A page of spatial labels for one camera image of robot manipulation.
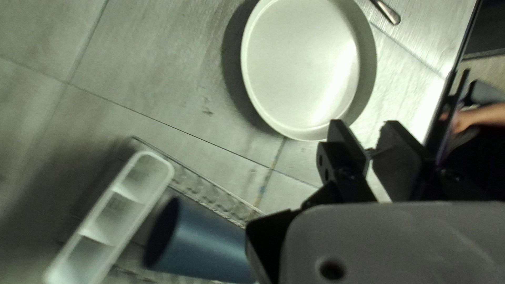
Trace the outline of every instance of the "dark blue mug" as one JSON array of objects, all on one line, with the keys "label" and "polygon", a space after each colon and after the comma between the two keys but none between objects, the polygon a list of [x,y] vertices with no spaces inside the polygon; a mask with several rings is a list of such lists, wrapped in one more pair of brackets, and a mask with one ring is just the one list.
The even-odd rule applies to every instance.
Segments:
[{"label": "dark blue mug", "polygon": [[245,255],[245,230],[200,204],[173,198],[146,247],[150,270],[222,282],[256,281]]}]

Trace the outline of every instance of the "human hand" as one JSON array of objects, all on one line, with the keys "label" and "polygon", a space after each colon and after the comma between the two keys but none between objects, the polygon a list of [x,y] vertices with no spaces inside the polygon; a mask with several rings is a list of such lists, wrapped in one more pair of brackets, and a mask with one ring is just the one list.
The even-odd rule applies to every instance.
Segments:
[{"label": "human hand", "polygon": [[[444,113],[440,116],[440,120],[446,120],[448,116],[448,113]],[[454,134],[461,133],[475,122],[475,113],[473,111],[457,112],[452,120],[452,132]]]}]

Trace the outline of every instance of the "screw hole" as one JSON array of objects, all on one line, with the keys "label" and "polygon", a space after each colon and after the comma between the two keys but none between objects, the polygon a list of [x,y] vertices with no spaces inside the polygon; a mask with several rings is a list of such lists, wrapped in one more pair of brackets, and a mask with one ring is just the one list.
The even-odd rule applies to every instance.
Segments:
[{"label": "screw hole", "polygon": [[328,280],[340,280],[344,277],[344,268],[338,264],[327,262],[321,265],[320,273]]}]

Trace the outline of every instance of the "plate rim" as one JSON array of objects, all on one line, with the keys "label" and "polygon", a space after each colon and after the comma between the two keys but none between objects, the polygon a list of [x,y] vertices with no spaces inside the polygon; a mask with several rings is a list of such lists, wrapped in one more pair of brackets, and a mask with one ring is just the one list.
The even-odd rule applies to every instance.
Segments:
[{"label": "plate rim", "polygon": [[[254,95],[251,90],[250,79],[247,72],[246,55],[248,50],[248,42],[253,31],[256,22],[260,18],[261,14],[272,4],[284,0],[260,0],[256,3],[253,11],[249,15],[247,23],[244,28],[244,33],[242,36],[241,47],[240,47],[240,69],[242,73],[242,78],[244,86],[247,92],[247,96],[251,100],[254,108],[261,116],[261,118],[276,130],[278,133],[299,141],[321,141],[326,138],[327,129],[330,121],[328,123],[311,127],[306,132],[308,135],[304,136],[314,136],[313,138],[305,139],[297,137],[296,135],[291,135],[291,133],[286,133],[286,128],[278,123],[275,123],[273,119],[270,118],[267,112],[263,111],[262,106],[258,98]],[[334,119],[342,119],[347,125],[351,125],[361,114],[368,102],[373,87],[375,85],[376,73],[377,73],[377,50],[375,45],[375,37],[373,36],[372,27],[366,18],[363,10],[358,6],[354,0],[327,0],[329,2],[334,2],[336,4],[336,9],[341,9],[341,5],[348,5],[345,10],[342,10],[347,16],[347,20],[350,23],[352,32],[355,34],[355,43],[357,44],[358,58],[359,58],[359,75],[357,89],[352,99],[346,106],[346,110],[340,117],[335,117]]]}]

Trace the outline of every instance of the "metal spoon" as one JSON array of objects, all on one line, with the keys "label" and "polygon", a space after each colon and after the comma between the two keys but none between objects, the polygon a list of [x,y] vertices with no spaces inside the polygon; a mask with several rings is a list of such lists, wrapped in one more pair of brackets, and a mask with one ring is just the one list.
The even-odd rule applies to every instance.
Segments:
[{"label": "metal spoon", "polygon": [[400,23],[401,18],[398,13],[391,9],[386,3],[384,3],[382,0],[370,0],[377,9],[391,22],[393,25],[397,25]]}]

